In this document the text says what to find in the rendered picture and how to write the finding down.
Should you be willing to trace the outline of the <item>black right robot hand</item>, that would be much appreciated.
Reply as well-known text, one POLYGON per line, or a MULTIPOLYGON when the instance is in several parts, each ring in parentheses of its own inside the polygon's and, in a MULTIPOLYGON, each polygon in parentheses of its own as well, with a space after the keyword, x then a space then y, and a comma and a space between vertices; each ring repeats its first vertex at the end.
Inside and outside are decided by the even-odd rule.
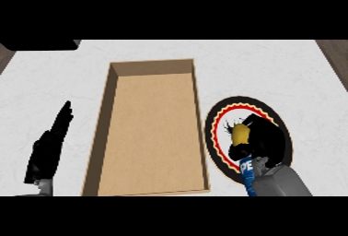
POLYGON ((250 143, 232 145, 229 147, 229 157, 234 161, 243 160, 248 156, 268 157, 268 167, 274 168, 284 160, 287 154, 287 136, 279 126, 254 113, 244 120, 251 128, 250 143))

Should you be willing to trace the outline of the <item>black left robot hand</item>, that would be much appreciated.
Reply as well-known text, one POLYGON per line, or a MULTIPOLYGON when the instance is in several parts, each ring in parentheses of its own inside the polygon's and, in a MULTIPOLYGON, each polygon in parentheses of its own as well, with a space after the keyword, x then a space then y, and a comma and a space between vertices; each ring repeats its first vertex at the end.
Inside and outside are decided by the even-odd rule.
POLYGON ((26 175, 26 183, 29 184, 35 184, 42 179, 51 180, 57 174, 63 143, 73 119, 71 101, 69 101, 63 105, 52 128, 43 132, 33 145, 26 175))

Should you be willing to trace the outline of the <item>yellow lemon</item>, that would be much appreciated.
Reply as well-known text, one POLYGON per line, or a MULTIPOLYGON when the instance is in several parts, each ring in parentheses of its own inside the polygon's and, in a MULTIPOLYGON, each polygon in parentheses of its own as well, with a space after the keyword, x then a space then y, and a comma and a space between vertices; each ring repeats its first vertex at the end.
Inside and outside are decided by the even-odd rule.
POLYGON ((232 140, 234 145, 250 143, 251 128, 245 124, 237 124, 234 127, 232 140))

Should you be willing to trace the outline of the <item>black red patterned plate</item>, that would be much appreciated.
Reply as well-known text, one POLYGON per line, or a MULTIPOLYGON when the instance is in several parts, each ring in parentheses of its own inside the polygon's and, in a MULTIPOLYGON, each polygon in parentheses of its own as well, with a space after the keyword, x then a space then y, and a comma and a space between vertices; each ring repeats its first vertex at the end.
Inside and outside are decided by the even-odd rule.
POLYGON ((244 183, 240 171, 240 161, 229 157, 229 149, 234 144, 232 129, 235 124, 241 124, 247 117, 256 114, 268 119, 284 131, 287 138, 287 152, 282 159, 284 165, 293 164, 293 140, 287 124, 275 109, 260 100, 235 96, 222 100, 206 119, 206 145, 212 159, 223 174, 237 182, 244 183))

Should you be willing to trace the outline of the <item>open cardboard box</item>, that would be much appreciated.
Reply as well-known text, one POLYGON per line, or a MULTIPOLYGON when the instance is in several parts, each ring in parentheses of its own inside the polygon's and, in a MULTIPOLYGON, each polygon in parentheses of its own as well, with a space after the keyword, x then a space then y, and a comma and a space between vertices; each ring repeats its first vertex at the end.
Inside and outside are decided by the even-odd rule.
POLYGON ((195 61, 111 63, 82 194, 209 191, 195 61))

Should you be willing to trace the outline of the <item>blue soda can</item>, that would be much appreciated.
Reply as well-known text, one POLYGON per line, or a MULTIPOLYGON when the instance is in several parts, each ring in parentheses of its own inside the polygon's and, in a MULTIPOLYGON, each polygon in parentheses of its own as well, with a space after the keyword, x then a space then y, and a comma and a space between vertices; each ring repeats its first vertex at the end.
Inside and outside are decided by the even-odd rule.
POLYGON ((253 189, 253 181, 254 181, 253 157, 247 157, 240 161, 240 171, 248 195, 256 196, 256 191, 253 189))

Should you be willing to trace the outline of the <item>black appliance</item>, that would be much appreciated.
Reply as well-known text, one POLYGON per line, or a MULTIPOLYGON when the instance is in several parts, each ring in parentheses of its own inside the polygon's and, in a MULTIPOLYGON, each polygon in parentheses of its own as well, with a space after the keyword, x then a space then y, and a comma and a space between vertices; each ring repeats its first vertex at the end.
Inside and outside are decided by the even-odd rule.
POLYGON ((13 51, 70 51, 80 46, 80 40, 0 40, 13 51))

